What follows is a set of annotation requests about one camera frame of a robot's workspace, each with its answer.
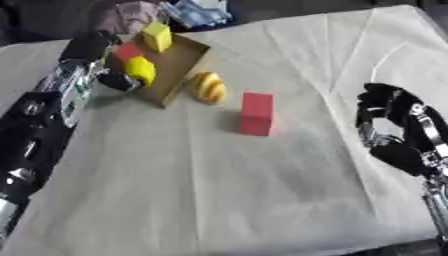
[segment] wrinkled fabric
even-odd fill
[[[182,92],[161,110],[99,86],[2,255],[334,255],[435,236],[422,180],[354,128],[370,81],[448,117],[448,46],[426,17],[398,6],[188,36],[212,46],[197,71],[217,72],[227,100]],[[1,111],[65,44],[0,50]],[[271,136],[236,133],[246,91],[274,95]]]

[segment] red cube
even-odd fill
[[[273,103],[271,94],[244,93],[239,132],[247,135],[269,136]]]
[[[126,63],[130,58],[143,56],[143,52],[132,42],[122,44],[114,52],[115,57],[117,57],[121,63]]]

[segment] toy block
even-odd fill
[[[244,93],[239,133],[269,136],[273,118],[271,94]]]
[[[132,42],[120,45],[113,55],[123,64],[131,58],[144,56],[143,52]]]
[[[146,44],[156,52],[164,52],[172,44],[171,30],[165,24],[153,22],[142,30]]]

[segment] cardboard box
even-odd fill
[[[134,37],[132,42],[156,67],[156,77],[152,86],[140,89],[138,97],[162,108],[166,108],[173,101],[182,89],[185,77],[210,49],[208,45],[176,34],[173,34],[171,47],[163,53],[158,53],[146,45],[142,35]],[[123,64],[113,54],[109,55],[106,65],[113,69],[124,70]]]

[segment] table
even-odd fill
[[[334,255],[435,236],[421,180],[369,156],[354,125],[363,83],[405,87],[448,117],[448,45],[410,6],[187,35],[218,106],[166,110],[98,87],[65,156],[3,255]],[[0,49],[0,114],[65,41]],[[235,133],[245,91],[274,95],[274,133]]]

